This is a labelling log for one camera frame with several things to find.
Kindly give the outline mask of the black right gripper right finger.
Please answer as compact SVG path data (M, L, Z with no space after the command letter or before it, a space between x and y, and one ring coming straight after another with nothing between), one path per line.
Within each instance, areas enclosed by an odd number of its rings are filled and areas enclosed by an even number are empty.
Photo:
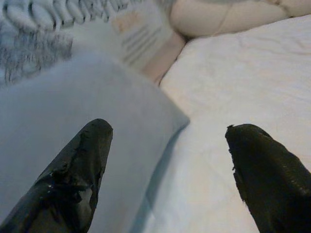
M311 172L265 130L230 125L233 176L260 233L311 233Z

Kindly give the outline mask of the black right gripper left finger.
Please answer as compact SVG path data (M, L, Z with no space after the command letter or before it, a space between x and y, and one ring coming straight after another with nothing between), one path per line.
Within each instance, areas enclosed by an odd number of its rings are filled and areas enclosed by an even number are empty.
M87 123L0 224L0 233L88 233L98 204L113 128Z

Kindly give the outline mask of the grey pillow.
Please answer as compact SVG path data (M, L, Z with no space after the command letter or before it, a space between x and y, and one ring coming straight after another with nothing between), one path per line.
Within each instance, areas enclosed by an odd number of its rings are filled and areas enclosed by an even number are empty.
M189 118L152 82L103 57L73 59L0 91L0 222L91 120L113 128L89 233L128 233L154 170Z

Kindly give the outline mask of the white quilted mattress pad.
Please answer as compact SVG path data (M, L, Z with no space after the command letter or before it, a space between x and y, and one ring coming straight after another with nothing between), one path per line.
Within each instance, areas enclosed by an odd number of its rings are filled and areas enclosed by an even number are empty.
M225 132L257 125L311 171L311 14L194 39L160 87L190 124L159 162L131 233L259 233Z

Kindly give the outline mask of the white ornament print bed cushion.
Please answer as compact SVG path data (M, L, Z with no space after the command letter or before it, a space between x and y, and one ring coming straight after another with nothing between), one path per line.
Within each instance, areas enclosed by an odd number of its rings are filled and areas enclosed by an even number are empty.
M172 35L156 0L0 0L0 88L84 54L144 69Z

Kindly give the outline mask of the cream knotted bolster cushion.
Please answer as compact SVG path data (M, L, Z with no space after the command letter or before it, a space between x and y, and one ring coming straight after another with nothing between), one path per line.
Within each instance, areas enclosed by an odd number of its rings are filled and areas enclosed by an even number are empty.
M173 27L186 37L311 34L311 0L176 0Z

